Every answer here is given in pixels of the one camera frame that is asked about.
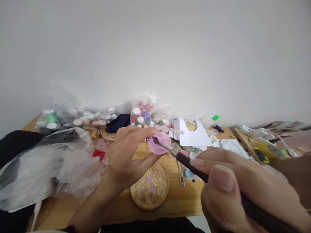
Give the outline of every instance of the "white paper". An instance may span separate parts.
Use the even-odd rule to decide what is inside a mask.
[[[205,132],[204,126],[200,121],[196,121],[197,129],[195,131],[189,131],[187,129],[185,120],[177,118],[174,123],[174,129],[181,130],[184,134],[176,134],[175,139],[180,141],[182,146],[193,146],[193,147],[205,147],[213,146],[207,133]]]

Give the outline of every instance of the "pink lid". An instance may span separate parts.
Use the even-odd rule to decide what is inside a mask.
[[[152,137],[157,137],[159,139],[159,142],[168,147],[171,148],[172,145],[172,140],[169,137],[169,135],[167,135],[166,133],[163,132],[157,132],[155,135],[153,135]],[[152,137],[150,137],[149,142],[148,142],[148,146],[149,146],[149,150],[154,153],[154,154],[165,154],[168,152],[167,149],[163,148],[162,146],[159,146],[157,144],[155,144],[153,142]]]
[[[186,150],[181,150],[180,152],[188,157],[188,152]]]

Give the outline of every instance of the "plastic bag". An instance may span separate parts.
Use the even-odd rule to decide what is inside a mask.
[[[173,114],[172,106],[166,106],[152,113],[151,118],[156,125],[172,128],[172,121],[171,121],[172,114]]]
[[[79,127],[45,137],[0,170],[0,209],[15,210],[60,193],[87,197],[104,167],[93,151],[89,133]]]
[[[117,107],[105,108],[95,113],[94,116],[98,120],[102,120],[106,122],[106,124],[108,124],[112,122],[113,120],[115,120],[120,115],[117,109],[118,109]]]
[[[92,114],[81,101],[68,89],[55,85],[50,91],[53,109],[58,115],[72,126],[88,126],[94,119]]]
[[[153,126],[153,121],[150,112],[154,106],[154,102],[147,95],[142,96],[140,99],[132,101],[133,109],[131,110],[130,122],[131,125],[140,125],[144,127],[148,125]]]

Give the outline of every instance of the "wooden board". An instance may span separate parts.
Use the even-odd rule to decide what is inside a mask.
[[[145,210],[158,208],[165,200],[169,190],[169,178],[160,162],[151,166],[146,174],[130,187],[135,204]]]
[[[100,129],[100,134],[102,135],[102,137],[108,141],[115,141],[116,140],[116,134],[115,133],[107,133],[105,131],[105,127],[102,127]]]

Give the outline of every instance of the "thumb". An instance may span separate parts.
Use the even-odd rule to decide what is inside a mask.
[[[219,224],[232,232],[252,232],[241,204],[240,189],[233,171],[215,165],[207,185],[202,190],[207,210]]]

